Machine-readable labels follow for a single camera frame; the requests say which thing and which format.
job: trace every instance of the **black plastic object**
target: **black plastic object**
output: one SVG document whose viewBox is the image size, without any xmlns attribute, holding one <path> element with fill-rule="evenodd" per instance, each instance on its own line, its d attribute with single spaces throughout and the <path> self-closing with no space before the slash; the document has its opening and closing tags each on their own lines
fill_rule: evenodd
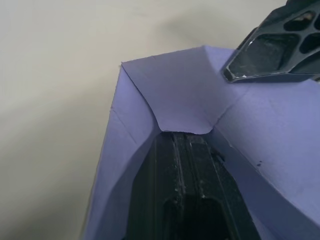
<svg viewBox="0 0 320 240">
<path fill-rule="evenodd" d="M 222 70 L 230 83 L 299 82 L 320 74 L 320 0 L 272 11 Z"/>
<path fill-rule="evenodd" d="M 125 240 L 260 240 L 220 161 L 199 135 L 160 134 L 133 182 Z"/>
</svg>

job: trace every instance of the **gray background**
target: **gray background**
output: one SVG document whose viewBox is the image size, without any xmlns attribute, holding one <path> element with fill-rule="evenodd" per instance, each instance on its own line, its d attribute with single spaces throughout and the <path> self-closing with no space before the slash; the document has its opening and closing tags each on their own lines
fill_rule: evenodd
<svg viewBox="0 0 320 240">
<path fill-rule="evenodd" d="M 121 61 L 236 48 L 285 0 L 0 0 L 0 240 L 76 240 Z"/>
</svg>

